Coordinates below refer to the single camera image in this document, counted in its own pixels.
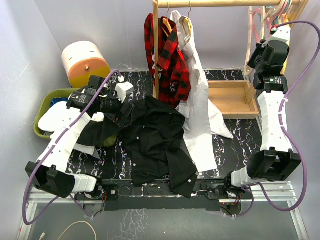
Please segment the beige plastic hanger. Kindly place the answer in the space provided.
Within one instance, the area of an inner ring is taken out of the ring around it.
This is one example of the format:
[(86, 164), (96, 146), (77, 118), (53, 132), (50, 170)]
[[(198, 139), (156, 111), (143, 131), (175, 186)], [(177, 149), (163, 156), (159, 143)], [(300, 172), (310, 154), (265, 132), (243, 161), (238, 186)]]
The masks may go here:
[(253, 42), (253, 36), (255, 37), (255, 24), (254, 24), (254, 10), (252, 6), (248, 7), (248, 39), (247, 39), (247, 50), (246, 50), (246, 57), (245, 57), (245, 64), (243, 75), (245, 77), (249, 76), (253, 69), (248, 65), (249, 60), (251, 58), (251, 48)]

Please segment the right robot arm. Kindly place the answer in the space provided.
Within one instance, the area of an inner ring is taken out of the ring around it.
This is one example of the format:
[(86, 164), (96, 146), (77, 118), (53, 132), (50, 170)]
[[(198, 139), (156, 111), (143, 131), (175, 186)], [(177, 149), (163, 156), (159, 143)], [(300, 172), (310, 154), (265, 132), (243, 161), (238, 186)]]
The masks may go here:
[(256, 44), (248, 65), (255, 70), (253, 87), (258, 91), (262, 144), (245, 167), (230, 172), (223, 182), (223, 194), (233, 199), (244, 188), (258, 182), (285, 181), (300, 165), (301, 157), (282, 129), (287, 128), (285, 105), (287, 78), (281, 73), (290, 47), (279, 40), (262, 40)]

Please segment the black button shirt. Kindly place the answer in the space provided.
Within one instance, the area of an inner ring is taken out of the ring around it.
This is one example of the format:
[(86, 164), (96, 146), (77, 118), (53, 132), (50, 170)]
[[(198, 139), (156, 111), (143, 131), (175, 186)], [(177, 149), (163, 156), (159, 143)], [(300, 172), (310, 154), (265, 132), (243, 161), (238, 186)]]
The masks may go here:
[(197, 168), (182, 149), (185, 117), (172, 106), (152, 96), (133, 100), (127, 127), (107, 117), (91, 121), (78, 143), (96, 146), (102, 161), (92, 175), (102, 179), (132, 180), (136, 186), (169, 178), (173, 193), (190, 198), (197, 180)]

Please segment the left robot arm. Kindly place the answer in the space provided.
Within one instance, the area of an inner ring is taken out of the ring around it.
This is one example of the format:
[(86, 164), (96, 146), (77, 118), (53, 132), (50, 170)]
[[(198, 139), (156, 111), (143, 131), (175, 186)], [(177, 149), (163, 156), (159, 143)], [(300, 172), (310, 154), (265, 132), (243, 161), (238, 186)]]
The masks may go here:
[(133, 90), (134, 86), (122, 75), (113, 83), (109, 83), (108, 78), (92, 75), (87, 86), (73, 92), (63, 107), (47, 148), (37, 161), (30, 161), (25, 167), (29, 177), (27, 186), (33, 185), (60, 198), (86, 193), (93, 200), (99, 199), (104, 188), (97, 178), (67, 173), (68, 161), (82, 132), (94, 117), (108, 120), (113, 129), (129, 125), (134, 106), (128, 99)]

